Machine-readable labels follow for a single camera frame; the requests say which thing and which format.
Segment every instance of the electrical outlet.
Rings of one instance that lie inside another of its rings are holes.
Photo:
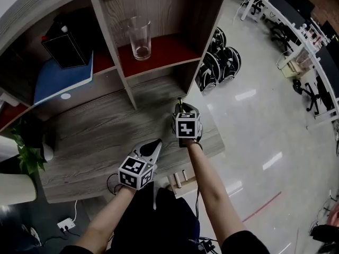
[[[61,231],[66,231],[66,228],[65,228],[66,226],[70,230],[71,228],[75,227],[75,224],[74,224],[73,220],[70,219],[70,218],[67,218],[67,219],[58,223],[58,227]]]

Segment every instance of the desk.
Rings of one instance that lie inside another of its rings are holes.
[[[152,86],[165,90],[169,86],[159,83],[162,79],[155,79]],[[148,94],[144,93],[145,97],[159,99],[159,95],[152,95],[154,90],[151,87],[142,89],[148,91]],[[212,157],[224,151],[225,146],[213,117],[195,83],[184,101],[200,111],[203,125],[200,143],[206,156]],[[66,111],[49,122],[47,128],[56,130],[55,156],[45,165],[46,172],[40,171],[49,203],[109,193],[107,178],[117,172],[134,145],[144,140],[161,138],[163,141],[156,177],[181,171],[190,162],[187,150],[179,148],[179,141],[172,134],[171,114],[176,100],[155,102],[153,108],[145,106],[137,111],[128,108],[127,103],[127,97],[113,93]],[[91,111],[92,105],[97,106],[97,112]],[[71,127],[69,120],[78,123]],[[114,180],[118,183],[117,176],[111,178],[113,184]]]
[[[250,0],[248,6],[246,7],[244,13],[241,16],[241,20],[244,20],[249,12],[249,9],[252,7],[254,0]],[[298,27],[300,27],[304,22],[305,19],[303,19],[299,13],[294,10],[290,5],[286,5],[286,3],[282,2],[281,0],[262,0],[263,4],[265,5],[265,7],[268,7],[274,15],[276,15],[280,21],[287,25],[293,32],[294,34],[298,37],[298,39],[301,42],[301,45],[296,48],[292,54],[290,54],[285,60],[282,60],[278,63],[278,68],[282,69],[291,59],[293,59],[294,57],[297,56],[297,54],[302,50],[302,49],[306,49],[309,53],[309,57],[315,67],[315,69],[317,70],[318,74],[320,75],[323,83],[325,84],[326,88],[328,89],[333,104],[334,104],[334,108],[328,112],[326,112],[326,114],[332,114],[334,112],[336,112],[335,116],[332,116],[330,118],[327,118],[325,120],[322,121],[316,121],[316,123],[307,126],[307,129],[311,129],[313,127],[322,125],[324,123],[330,122],[330,121],[334,121],[336,119],[339,118],[339,106],[338,106],[338,101],[337,99],[339,98],[339,72],[338,75],[335,75],[333,73],[333,69],[332,67],[329,65],[328,60],[327,60],[327,56],[326,54],[320,54],[320,57],[316,57],[316,49],[314,48],[313,44],[311,43],[310,40],[306,40],[305,37],[301,34],[301,32],[297,29]],[[278,7],[280,10],[282,10],[286,15],[283,15],[283,13],[278,10],[276,7]]]

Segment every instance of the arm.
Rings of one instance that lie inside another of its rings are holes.
[[[116,197],[90,222],[85,234],[75,245],[88,249],[93,254],[103,253],[135,192],[131,188],[122,187]]]
[[[208,163],[200,146],[190,140],[187,148],[208,218],[221,247],[227,237],[246,228],[234,210],[219,175]]]

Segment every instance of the blue book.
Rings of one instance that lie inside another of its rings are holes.
[[[40,104],[93,79],[93,54],[86,66],[61,69],[54,60],[47,60],[40,69],[35,86],[34,105]]]

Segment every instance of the glass cup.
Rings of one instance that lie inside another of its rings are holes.
[[[148,59],[150,57],[150,21],[141,16],[132,17],[128,22],[128,34],[135,59]]]

